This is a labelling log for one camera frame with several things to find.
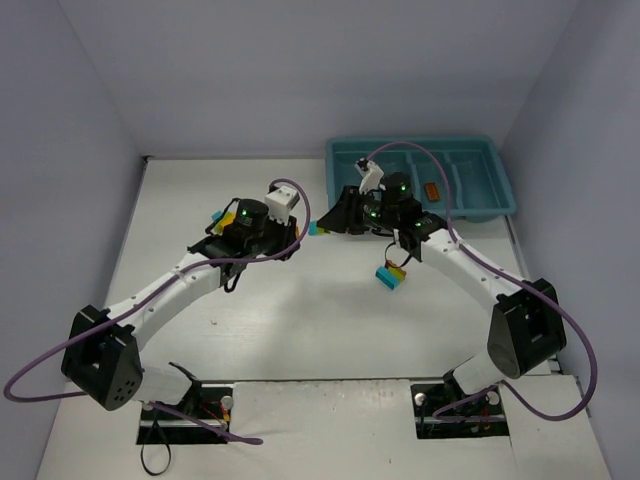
blue tray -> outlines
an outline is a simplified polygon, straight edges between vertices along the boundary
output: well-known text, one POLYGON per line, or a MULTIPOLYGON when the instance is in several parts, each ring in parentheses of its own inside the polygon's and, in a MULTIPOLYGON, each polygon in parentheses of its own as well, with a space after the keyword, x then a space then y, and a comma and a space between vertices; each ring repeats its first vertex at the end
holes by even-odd
MULTIPOLYGON (((441 162, 451 186, 454 218, 486 222, 517 209, 502 160, 489 137, 340 137, 327 142, 327 194, 335 205, 345 185, 360 185, 355 163, 385 143, 408 141, 429 150, 441 162)), ((415 148, 400 145, 379 153, 375 160, 385 173, 411 177, 413 195, 425 210, 445 215, 444 183, 433 161, 415 148), (429 201, 425 184, 435 183, 440 200, 429 201)))

white wall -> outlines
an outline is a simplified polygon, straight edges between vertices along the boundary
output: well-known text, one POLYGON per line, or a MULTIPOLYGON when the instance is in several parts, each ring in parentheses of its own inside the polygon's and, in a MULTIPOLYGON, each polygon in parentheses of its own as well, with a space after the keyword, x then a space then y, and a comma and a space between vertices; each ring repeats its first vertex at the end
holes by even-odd
MULTIPOLYGON (((142 162, 62 9, 0 2, 0 383, 102 304, 142 162)), ((16 391, 58 392, 60 357, 16 391)), ((34 478, 56 402, 0 399, 0 476, 34 478)))
MULTIPOLYGON (((640 472, 640 2, 583 0, 502 150, 532 273, 591 337, 593 423, 616 480, 640 472)), ((588 381, 572 336, 562 363, 588 381)))
POLYGON ((61 0, 145 154, 501 143, 577 0, 61 0))

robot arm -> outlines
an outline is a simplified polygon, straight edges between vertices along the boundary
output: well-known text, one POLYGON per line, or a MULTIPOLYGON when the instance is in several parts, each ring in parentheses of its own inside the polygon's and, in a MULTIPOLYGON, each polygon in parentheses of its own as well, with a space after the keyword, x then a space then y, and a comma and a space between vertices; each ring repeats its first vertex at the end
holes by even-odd
MULTIPOLYGON (((374 165, 363 159, 357 168, 365 175, 376 171, 374 165)), ((464 397, 504 378, 519 378, 564 348, 566 337, 560 315, 540 299, 474 262, 460 249, 461 245, 504 272, 466 244, 457 232, 454 241, 447 222, 423 211, 410 186, 404 173, 385 175, 378 185, 369 182, 366 189, 345 186, 336 205, 317 225, 338 233, 393 232, 401 248, 417 261, 444 273, 483 307, 491 318, 487 346, 444 375, 451 391, 464 397)), ((508 275, 522 280, 518 275, 508 275)), ((530 285, 557 302, 553 286, 544 279, 530 285)))
MULTIPOLYGON (((140 352, 164 325, 198 298, 221 286, 232 291, 228 285, 235 285, 247 260, 274 255, 292 245, 297 225, 290 212, 298 200, 298 192, 285 186, 271 191, 264 203, 239 200, 233 222, 221 234, 209 234, 189 247, 169 272, 102 311, 93 306, 82 309, 74 319, 70 338, 134 311, 126 321, 67 348, 62 373, 107 410, 130 400, 170 405, 197 401, 201 383, 186 369, 175 364, 147 365, 141 361, 140 352), (163 292, 167 285, 171 288, 163 292)), ((206 231, 212 232, 216 223, 206 231)), ((280 260, 288 260, 292 254, 280 260)))

purple cable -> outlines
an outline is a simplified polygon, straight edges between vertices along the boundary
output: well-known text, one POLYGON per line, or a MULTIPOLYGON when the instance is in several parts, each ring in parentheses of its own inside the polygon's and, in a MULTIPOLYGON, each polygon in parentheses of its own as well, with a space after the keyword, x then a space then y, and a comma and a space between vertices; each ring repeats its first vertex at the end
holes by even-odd
POLYGON ((440 415, 443 414, 444 412, 448 411, 448 410, 452 410, 454 408, 458 408, 461 407, 462 405, 465 405, 467 403, 471 403, 471 402, 475 402, 476 400, 480 400, 482 397, 484 397, 487 393, 489 393, 492 390, 495 390, 497 388, 497 385, 492 385, 490 387, 485 388, 484 390, 480 390, 478 393, 474 393, 473 395, 470 395, 468 397, 463 398, 462 400, 458 400, 457 402, 453 402, 449 405, 445 405, 442 408, 439 408, 438 410, 436 410, 435 412, 433 412, 431 414, 431 416, 433 418, 435 418, 436 420, 442 420, 445 423, 459 423, 459 422, 505 422, 506 418, 500 418, 500 417, 492 417, 492 416, 486 416, 486 417, 441 417, 440 415))
MULTIPOLYGON (((268 257, 260 257, 260 258, 217 258, 217 259, 214 259, 214 260, 202 260, 200 262, 194 262, 191 265, 187 265, 182 270, 180 270, 180 274, 185 274, 185 273, 193 270, 194 268, 202 267, 202 266, 205 266, 205 265, 214 266, 214 265, 224 265, 224 264, 228 264, 228 263, 248 264, 248 263, 268 262, 270 260, 277 260, 278 258, 283 257, 283 256, 287 255, 288 253, 290 253, 291 251, 293 251, 294 249, 296 249, 300 245, 300 242, 302 241, 302 239, 307 235, 307 232, 309 231, 309 223, 311 222, 311 204, 309 203, 309 198, 307 197, 307 194, 304 192, 302 187, 300 185, 298 185, 298 183, 294 182, 293 180, 289 180, 287 178, 278 178, 278 179, 272 181, 271 184, 269 185, 269 187, 272 187, 277 183, 287 183, 287 184, 291 185, 292 187, 294 187, 298 191, 298 193, 300 193, 300 196, 302 197, 302 200, 304 201, 304 205, 305 205, 305 209, 306 209, 307 218, 305 220, 305 224, 304 224, 304 227, 302 229, 302 232, 300 232, 300 236, 291 245, 289 245, 287 248, 285 248, 281 252, 278 252, 278 253, 276 253, 274 255, 270 255, 268 257)), ((45 352, 42 355, 40 355, 35 360, 29 362, 27 365, 25 365, 20 370, 18 370, 7 381, 7 383, 5 384, 4 389, 3 389, 3 394, 4 394, 5 398, 7 400, 10 400, 12 402, 17 402, 17 403, 36 403, 36 402, 46 402, 46 401, 49 401, 49 400, 59 400, 59 399, 62 399, 62 398, 80 397, 80 396, 86 395, 84 392, 72 392, 72 393, 56 393, 56 394, 53 394, 53 395, 42 395, 42 396, 39 396, 39 397, 23 397, 23 396, 19 396, 19 395, 13 394, 13 392, 11 392, 11 389, 13 388, 13 386, 16 384, 16 382, 18 380, 20 380, 23 376, 25 376, 27 373, 29 373, 31 370, 33 370, 35 367, 37 367, 38 365, 40 365, 44 361, 46 361, 49 358, 53 357, 56 353, 61 352, 62 350, 65 350, 66 348, 69 348, 69 347, 71 347, 71 346, 73 346, 73 345, 75 345, 75 344, 77 344, 79 342, 82 342, 82 341, 86 340, 87 338, 89 338, 89 337, 91 337, 91 336, 93 336, 93 335, 95 335, 97 333, 100 333, 100 332, 112 327, 116 323, 121 322, 122 320, 125 320, 129 316, 131 316, 134 313, 136 313, 137 311, 141 310, 149 302, 151 302, 154 298, 156 298, 158 295, 160 295, 162 292, 164 292, 167 288, 169 288, 171 285, 173 285, 179 278, 180 277, 176 273, 176 275, 174 275, 173 277, 169 278, 162 285, 160 285, 153 292, 151 292, 147 297, 145 297, 143 300, 141 300, 140 303, 136 304, 134 307, 130 308, 129 310, 124 312, 122 315, 119 315, 119 316, 117 316, 115 318, 112 318, 111 320, 109 320, 107 322, 104 322, 104 323, 102 323, 102 324, 100 324, 100 325, 98 325, 96 327, 93 327, 93 328, 87 330, 86 332, 81 333, 80 335, 76 335, 75 337, 70 338, 69 340, 67 340, 65 342, 62 342, 60 345, 57 345, 57 346, 53 347, 52 349, 50 349, 47 352, 45 352)), ((163 411, 167 411, 167 410, 172 410, 172 409, 170 409, 169 407, 163 406, 163 411)), ((176 414, 178 414, 180 412, 172 410, 171 412, 167 412, 167 413, 171 413, 173 415, 176 415, 176 414)), ((197 421, 196 418, 192 418, 192 417, 187 417, 185 419, 189 420, 189 421, 192 421, 193 423, 197 423, 198 425, 203 423, 203 422, 197 421)))
MULTIPOLYGON (((494 275, 498 275, 498 276, 504 278, 505 280, 507 280, 508 282, 513 283, 514 285, 517 285, 518 287, 522 288, 523 290, 526 290, 527 292, 529 292, 530 294, 532 294, 536 298, 540 299, 542 302, 546 303, 548 306, 550 306, 553 310, 555 310, 557 313, 559 313, 567 321, 567 323, 569 324, 569 326, 571 326, 573 331, 576 332, 576 335, 578 335, 578 338, 580 338, 580 341, 582 342, 582 344, 584 345, 585 350, 587 351, 587 356, 589 357, 589 367, 590 367, 589 385, 587 387, 587 390, 584 393, 584 396, 580 400, 580 402, 578 402, 578 404, 575 407, 573 407, 571 410, 569 410, 568 412, 563 413, 561 415, 548 415, 548 414, 546 414, 544 412, 541 412, 541 411, 537 410, 534 406, 532 406, 529 402, 527 402, 522 397, 522 395, 509 382, 507 382, 506 380, 503 380, 501 382, 502 384, 504 384, 505 387, 507 387, 509 389, 509 391, 511 391, 511 393, 531 413, 537 415, 540 418, 543 418, 544 420, 548 420, 548 421, 551 421, 551 422, 560 422, 562 420, 567 420, 569 418, 572 418, 572 417, 576 416, 578 413, 580 413, 589 404, 589 402, 591 401, 591 398, 593 397, 593 394, 596 391, 596 385, 598 384, 598 362, 596 360, 596 354, 593 351, 593 347, 591 346, 591 342, 587 338, 587 335, 584 333, 584 330, 582 330, 580 325, 578 325, 578 322, 576 322, 571 315, 569 315, 560 305, 558 305, 556 302, 551 300, 549 297, 547 297, 546 295, 542 294, 541 292, 539 292, 538 290, 536 290, 532 286, 530 286, 530 285, 528 285, 528 284, 526 284, 526 283, 524 283, 524 282, 512 277, 511 275, 509 275, 509 274, 507 274, 505 272, 502 272, 502 271, 492 267, 487 262, 485 262, 484 260, 479 258, 477 255, 475 255, 463 243, 458 243, 458 238, 456 237, 455 231, 453 230, 453 221, 451 219, 451 187, 449 186, 449 180, 447 179, 447 175, 446 175, 444 169, 442 168, 442 165, 440 165, 440 162, 438 161, 438 159, 429 150, 427 150, 426 148, 424 148, 424 147, 422 147, 422 146, 420 146, 420 145, 418 145, 416 143, 413 143, 413 142, 391 142, 391 143, 387 143, 386 145, 383 145, 383 146, 377 148, 376 150, 374 150, 373 152, 371 152, 369 154, 369 156, 367 157, 367 160, 373 160, 373 158, 378 153, 382 152, 383 150, 386 150, 388 148, 395 147, 395 146, 400 146, 400 145, 417 148, 421 152, 425 153, 429 158, 431 158, 431 160, 433 160, 433 163, 438 168, 438 171, 440 172, 440 175, 442 176, 442 181, 444 183, 444 187, 445 187, 446 194, 447 194, 446 202, 445 202, 445 206, 446 206, 446 221, 447 221, 447 228, 449 230, 449 235, 451 236, 451 240, 453 241, 453 243, 458 245, 458 247, 460 248, 460 250, 462 252, 464 252, 471 260, 476 262, 478 265, 483 267, 485 270, 488 270, 491 273, 493 273, 494 275)), ((465 401, 461 400, 460 402, 462 402, 462 403, 455 402, 455 403, 452 403, 451 405, 447 405, 446 407, 443 407, 443 408, 437 410, 436 412, 434 412, 433 417, 437 418, 438 414, 446 412, 447 410, 451 410, 452 408, 455 408, 455 407, 457 407, 459 405, 462 405, 463 403, 471 402, 472 400, 470 400, 470 399, 475 397, 476 395, 478 395, 478 397, 475 398, 477 400, 478 398, 480 398, 482 396, 482 395, 480 395, 480 393, 482 393, 482 392, 479 392, 478 394, 472 395, 471 397, 468 397, 468 398, 464 399, 465 401)))

